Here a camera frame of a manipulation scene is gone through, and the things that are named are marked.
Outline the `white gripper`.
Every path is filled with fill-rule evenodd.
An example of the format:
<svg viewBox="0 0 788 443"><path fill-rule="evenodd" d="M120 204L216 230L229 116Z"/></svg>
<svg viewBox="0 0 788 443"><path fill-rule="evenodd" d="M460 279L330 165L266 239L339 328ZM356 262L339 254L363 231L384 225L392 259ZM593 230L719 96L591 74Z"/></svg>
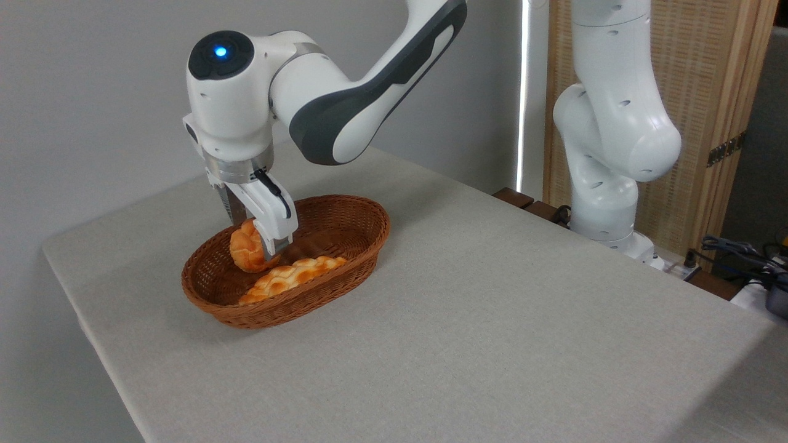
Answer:
<svg viewBox="0 0 788 443"><path fill-rule="evenodd" d="M281 254L292 244L298 228L294 202L275 178L267 173L254 173L251 182L223 182L208 173L209 183L219 193L231 225L241 225L250 217L258 223L265 259Z"/></svg>

